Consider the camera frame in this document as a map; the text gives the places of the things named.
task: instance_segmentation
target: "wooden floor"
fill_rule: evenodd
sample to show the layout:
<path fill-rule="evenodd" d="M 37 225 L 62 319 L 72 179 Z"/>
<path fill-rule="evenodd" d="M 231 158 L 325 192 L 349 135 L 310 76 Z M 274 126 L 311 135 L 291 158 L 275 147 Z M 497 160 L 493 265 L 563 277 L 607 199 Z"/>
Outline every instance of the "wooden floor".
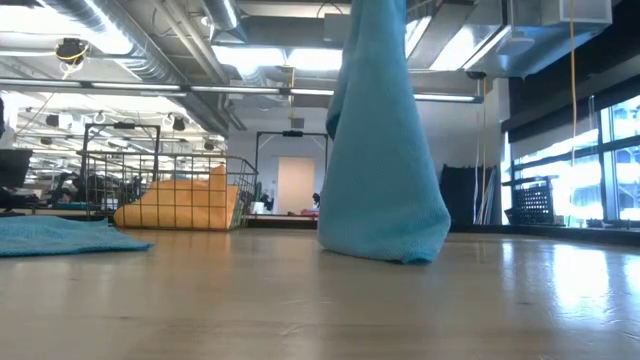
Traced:
<path fill-rule="evenodd" d="M 451 235 L 411 267 L 314 232 L 135 231 L 0 260 L 0 359 L 640 359 L 640 251 Z"/>

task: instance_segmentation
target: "glass wall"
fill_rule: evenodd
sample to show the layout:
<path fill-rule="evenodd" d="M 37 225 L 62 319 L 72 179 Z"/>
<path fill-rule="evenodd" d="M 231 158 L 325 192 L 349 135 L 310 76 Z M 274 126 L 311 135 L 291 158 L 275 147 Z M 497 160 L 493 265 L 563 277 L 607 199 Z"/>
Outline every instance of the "glass wall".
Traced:
<path fill-rule="evenodd" d="M 586 227 L 590 219 L 640 222 L 640 96 L 590 118 L 595 128 L 575 139 L 514 159 L 513 177 L 551 176 L 556 221 L 562 217 L 566 226 Z"/>

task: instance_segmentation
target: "hanging blue fabric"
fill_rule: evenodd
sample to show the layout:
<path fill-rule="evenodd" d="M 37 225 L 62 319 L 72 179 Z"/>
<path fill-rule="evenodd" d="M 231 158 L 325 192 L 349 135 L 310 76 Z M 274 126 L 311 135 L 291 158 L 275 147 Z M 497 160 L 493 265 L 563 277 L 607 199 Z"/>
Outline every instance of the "hanging blue fabric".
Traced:
<path fill-rule="evenodd" d="M 318 237 L 358 257 L 428 263 L 451 223 L 405 58 L 406 0 L 354 0 L 329 108 Z"/>

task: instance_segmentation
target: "blue towel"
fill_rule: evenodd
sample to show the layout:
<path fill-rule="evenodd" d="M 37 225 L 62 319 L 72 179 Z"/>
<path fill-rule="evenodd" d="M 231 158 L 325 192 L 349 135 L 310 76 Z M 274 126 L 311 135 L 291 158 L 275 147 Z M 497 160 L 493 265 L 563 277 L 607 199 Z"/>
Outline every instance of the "blue towel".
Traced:
<path fill-rule="evenodd" d="M 0 257 L 146 250 L 152 246 L 109 227 L 106 220 L 82 222 L 55 216 L 0 219 Z"/>
<path fill-rule="evenodd" d="M 451 223 L 409 81 L 405 0 L 354 0 L 331 101 L 318 238 L 339 253 L 428 263 Z"/>

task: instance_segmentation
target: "door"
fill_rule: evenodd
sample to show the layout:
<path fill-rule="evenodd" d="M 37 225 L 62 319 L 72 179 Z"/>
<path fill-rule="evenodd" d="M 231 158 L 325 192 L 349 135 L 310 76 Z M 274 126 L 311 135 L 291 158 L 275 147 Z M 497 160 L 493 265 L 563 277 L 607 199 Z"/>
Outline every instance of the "door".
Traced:
<path fill-rule="evenodd" d="M 300 214 L 313 207 L 315 163 L 306 157 L 278 158 L 278 214 Z"/>

